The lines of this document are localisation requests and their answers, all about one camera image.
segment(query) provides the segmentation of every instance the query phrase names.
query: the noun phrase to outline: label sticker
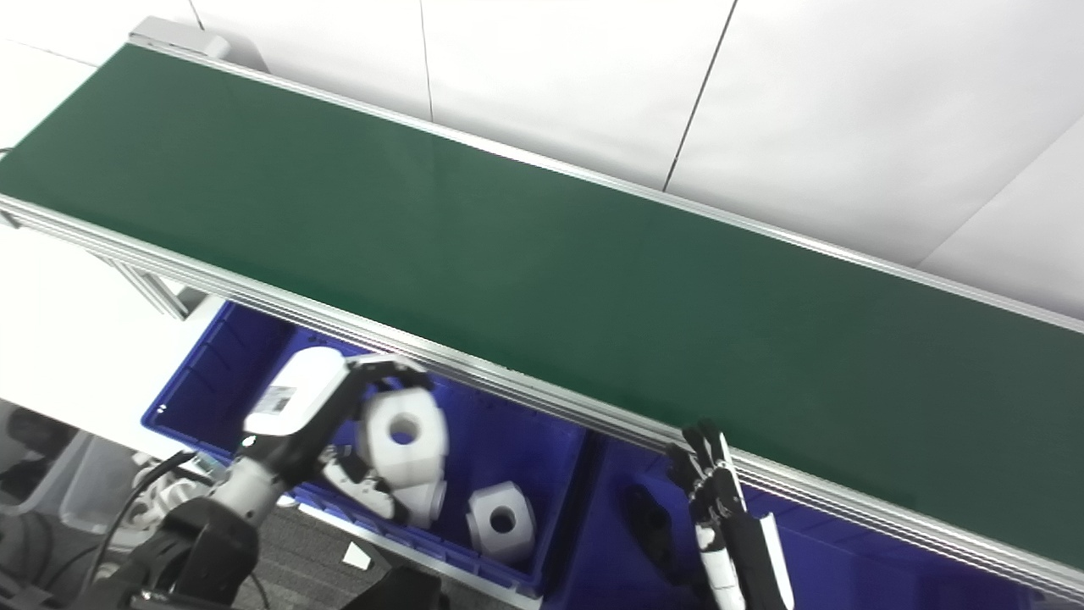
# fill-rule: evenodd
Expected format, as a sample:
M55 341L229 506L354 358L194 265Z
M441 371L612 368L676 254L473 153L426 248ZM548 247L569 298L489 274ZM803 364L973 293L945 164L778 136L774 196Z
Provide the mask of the label sticker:
M293 397L296 392L297 388L272 386L271 388L268 388L268 391L264 392L263 397L261 397L259 402L256 403L256 408L253 410L253 413L279 415L286 408L291 397Z

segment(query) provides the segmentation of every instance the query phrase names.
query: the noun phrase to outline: black cable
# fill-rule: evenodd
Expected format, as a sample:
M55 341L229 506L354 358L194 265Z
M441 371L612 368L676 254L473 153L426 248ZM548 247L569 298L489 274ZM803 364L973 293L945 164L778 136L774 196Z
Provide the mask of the black cable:
M30 563L30 525L27 523L25 512L20 514L18 524L23 530L23 560L20 574L24 581L28 581L30 579L30 567L28 566Z
M195 481L196 483L199 483L201 485L206 485L208 488L215 486L215 480L211 479L210 477L204 477L203 475L191 472L189 470L178 470L177 478L188 479L189 481Z
M263 610L271 610L271 600L268 599L268 592L263 588L263 583L256 577L256 572L248 574L248 577L253 580L253 584L256 585L256 590L260 592L260 599L263 600Z
M118 512L113 519L113 523L109 523L109 529L105 531L105 536L102 538L102 542L98 544L98 553L94 554L94 560L91 561L90 569L87 570L87 576L82 580L82 587L80 590L87 590L90 588L90 584L94 582L94 572L98 572L98 567L101 566L102 559L105 558L105 551L109 548L109 541L113 540L113 534L117 532L117 528L120 527L120 522L124 521L125 516L128 515L129 510L131 510L136 501L139 499L139 497L142 496L155 481L162 479L162 477L170 470L194 458L195 455L196 454L194 452L177 452L166 462L152 468L151 471L146 473L146 477L143 477L143 479L140 480L139 485L136 485L131 495L129 495L128 499L125 501L125 505L120 508L120 512Z
M40 512L35 512L34 516L38 519L38 523L41 523L41 530L46 533L46 550L41 556L41 563L38 566L38 572L34 574L34 580L30 581L31 584L37 585L41 582L41 577L46 575L46 568L49 568L49 563L53 560L53 527L46 519L44 515Z
M88 555L90 555L91 553L93 553L95 550L98 550L98 545L85 548L85 549L80 550L79 553L75 554L72 557L72 559L68 559L67 561L64 562L63 566L61 566L60 568L56 569L56 573L53 574L53 577L49 579L49 582L47 582L41 588L44 589L44 590L51 589L53 587L53 585L56 584L56 581L59 581L61 579L61 576L64 575L64 572L67 572L69 568L72 568L73 566L75 566L76 561L79 561L80 559L82 559L83 557L87 557Z

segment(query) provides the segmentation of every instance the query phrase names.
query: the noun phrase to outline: black object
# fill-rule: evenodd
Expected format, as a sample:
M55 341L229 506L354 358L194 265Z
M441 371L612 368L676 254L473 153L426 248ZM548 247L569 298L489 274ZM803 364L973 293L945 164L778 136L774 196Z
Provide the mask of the black object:
M61 455L75 434L75 428L23 407L8 416L8 437L50 460Z
M343 610L447 610L440 579L414 568L392 568Z
M20 503L26 502L34 490L41 484L46 475L49 475L52 464L49 458L37 458L24 459L12 465L8 470L0 472L0 491Z
M94 572L98 571L98 566L102 562L102 558L105 557L106 549L109 548L109 541L113 538L113 534L116 533L117 528L120 527L120 522L124 520L125 516L128 515L128 511L131 510L132 505L136 504L136 501L139 499L139 497L143 495L143 493L146 492L147 489L150 489L155 481L162 479L167 472L189 462L193 457L195 457L195 454L192 452L177 452L176 454L173 454L171 457L169 457L158 466L152 468L151 471L147 472L142 480L140 480L139 485L137 485L136 489L132 490L132 493L128 496L128 499L125 501L125 505L124 507L121 507L120 512L118 512L117 516L113 519L113 522L109 523L109 529L105 531L105 535L102 537L102 542L99 543L98 553L94 554L94 559L93 561L91 561L90 569L87 570L87 576L83 579L82 590L87 590L87 588L90 586L90 583L94 580Z
M40 512L31 514L34 519L41 525L42 537L46 540L44 544L39 545L44 550L41 551L41 561L38 563L38 571L34 573L34 577L30 579L30 583L35 585L41 585L41 577L46 575L46 568L49 568L49 562L53 559L53 527L46 519L46 516Z
M0 569L0 610L53 610L61 605L49 594Z
M621 494L625 525L648 561L671 585L681 583L674 566L670 514L643 485L630 485Z
M714 423L702 419L696 427L682 430L695 458L687 450L671 443L667 476L689 497L693 521L710 528L715 537L701 551L726 548L737 572L738 584L748 610L787 608L776 582L775 566L760 520L743 506L741 491L731 472Z
M61 564L60 568L56 569L56 572L53 573L53 576L49 579L49 581L46 582L46 584L42 585L41 588L46 590L53 588L53 585L56 584L56 581L61 580L61 576L63 576L65 572L67 572L73 566L75 566L77 561L94 553L95 550L98 550L98 545L87 547L80 550L79 553L73 555L70 559L65 561L63 564Z
M214 501L195 498L169 511L147 542L113 575L92 582L70 608L137 608L136 600L150 607L225 608L258 557L256 528ZM93 568L88 577L93 581Z

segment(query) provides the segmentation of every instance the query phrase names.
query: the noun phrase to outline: white hexagonal nut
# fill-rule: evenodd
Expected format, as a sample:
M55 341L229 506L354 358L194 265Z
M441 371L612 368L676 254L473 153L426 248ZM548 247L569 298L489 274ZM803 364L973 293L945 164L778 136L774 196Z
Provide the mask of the white hexagonal nut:
M475 550L502 563L534 551L534 511L512 481L478 490L468 502L467 527Z
M369 464L391 488L436 483L443 478L448 423L427 390L376 394L365 406L359 432L362 430Z
M448 482L437 481L436 483L393 490L391 495L410 511L409 522L411 525L428 530L429 525L440 517L447 490Z

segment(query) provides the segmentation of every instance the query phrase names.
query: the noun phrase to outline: green conveyor belt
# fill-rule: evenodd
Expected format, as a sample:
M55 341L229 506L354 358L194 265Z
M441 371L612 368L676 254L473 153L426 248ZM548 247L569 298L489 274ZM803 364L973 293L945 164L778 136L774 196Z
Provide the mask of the green conveyor belt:
M139 47L0 192L1084 568L1084 336Z

